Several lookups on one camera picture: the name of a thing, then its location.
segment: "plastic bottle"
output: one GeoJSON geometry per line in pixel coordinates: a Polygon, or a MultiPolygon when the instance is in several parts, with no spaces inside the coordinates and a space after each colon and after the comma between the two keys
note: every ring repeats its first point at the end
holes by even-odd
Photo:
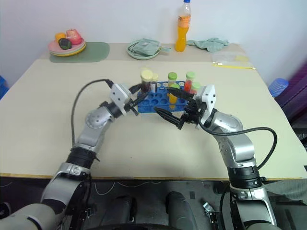
{"type": "Polygon", "coordinates": [[[199,84],[199,82],[193,82],[192,85],[191,85],[190,93],[196,94],[197,90],[199,90],[200,87],[201,87],[201,84],[199,84]]]}
{"type": "Polygon", "coordinates": [[[141,72],[141,92],[148,92],[150,90],[150,82],[153,79],[153,72],[149,69],[144,69],[141,72]]]}
{"type": "Polygon", "coordinates": [[[178,17],[178,40],[175,45],[175,50],[183,52],[186,48],[187,38],[186,34],[189,30],[191,20],[190,0],[183,0],[183,5],[179,10],[178,17]]]}
{"type": "Polygon", "coordinates": [[[174,73],[174,72],[170,72],[170,73],[168,73],[167,78],[168,78],[168,85],[167,85],[167,86],[168,86],[168,87],[172,87],[172,85],[173,85],[174,83],[176,83],[177,74],[174,73]]]}
{"type": "Polygon", "coordinates": [[[150,92],[157,92],[158,91],[158,79],[159,79],[158,74],[154,73],[152,82],[150,83],[150,92]]]}
{"type": "MultiPolygon", "coordinates": [[[[180,86],[176,83],[172,84],[171,87],[176,88],[176,89],[180,89],[180,86]]],[[[169,108],[171,110],[175,109],[175,105],[172,105],[172,104],[176,104],[176,102],[177,102],[177,97],[174,96],[173,94],[169,93],[169,103],[170,103],[169,108]]]]}
{"type": "Polygon", "coordinates": [[[184,84],[184,91],[186,92],[190,92],[191,90],[191,86],[192,86],[192,82],[195,79],[195,73],[192,71],[187,72],[186,74],[186,83],[184,84]]]}

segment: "green cloth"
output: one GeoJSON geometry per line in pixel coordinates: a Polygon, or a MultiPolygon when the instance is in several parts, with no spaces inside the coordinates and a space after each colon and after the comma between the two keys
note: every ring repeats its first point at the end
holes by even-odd
{"type": "Polygon", "coordinates": [[[55,63],[98,62],[105,59],[110,52],[110,46],[104,42],[87,42],[85,49],[76,55],[57,57],[50,54],[49,60],[55,63]]]}
{"type": "Polygon", "coordinates": [[[196,46],[199,49],[207,49],[210,53],[214,53],[221,50],[224,46],[229,45],[229,42],[227,40],[222,41],[215,37],[205,41],[188,40],[187,45],[196,46]]]}

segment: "table edge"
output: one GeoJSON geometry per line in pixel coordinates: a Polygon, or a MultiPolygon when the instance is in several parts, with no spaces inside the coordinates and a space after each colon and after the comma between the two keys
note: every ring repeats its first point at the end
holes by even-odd
{"type": "MultiPolygon", "coordinates": [[[[51,179],[50,175],[32,175],[32,174],[16,174],[16,173],[0,173],[0,177],[16,177],[16,178],[34,178],[34,179],[51,179]]],[[[198,178],[198,177],[103,177],[94,176],[94,180],[159,180],[159,181],[229,181],[229,178],[198,178]]],[[[267,178],[268,181],[281,180],[299,180],[302,177],[289,178],[267,178]]]]}

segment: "green placemat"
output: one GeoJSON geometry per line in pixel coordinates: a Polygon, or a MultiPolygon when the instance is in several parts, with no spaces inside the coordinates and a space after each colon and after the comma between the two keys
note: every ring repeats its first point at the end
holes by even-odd
{"type": "Polygon", "coordinates": [[[84,51],[69,57],[57,57],[50,54],[50,61],[55,63],[98,62],[105,59],[110,46],[104,42],[87,42],[84,51]]]}

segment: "yellow cap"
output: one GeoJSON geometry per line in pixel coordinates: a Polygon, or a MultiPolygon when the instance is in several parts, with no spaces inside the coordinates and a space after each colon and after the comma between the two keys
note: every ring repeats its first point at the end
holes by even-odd
{"type": "Polygon", "coordinates": [[[151,70],[149,70],[149,69],[142,70],[142,72],[141,72],[141,79],[142,79],[142,81],[147,81],[147,82],[152,81],[152,79],[153,79],[153,72],[151,70]]]}
{"type": "Polygon", "coordinates": [[[159,75],[157,73],[153,74],[153,81],[158,81],[159,75]]]}

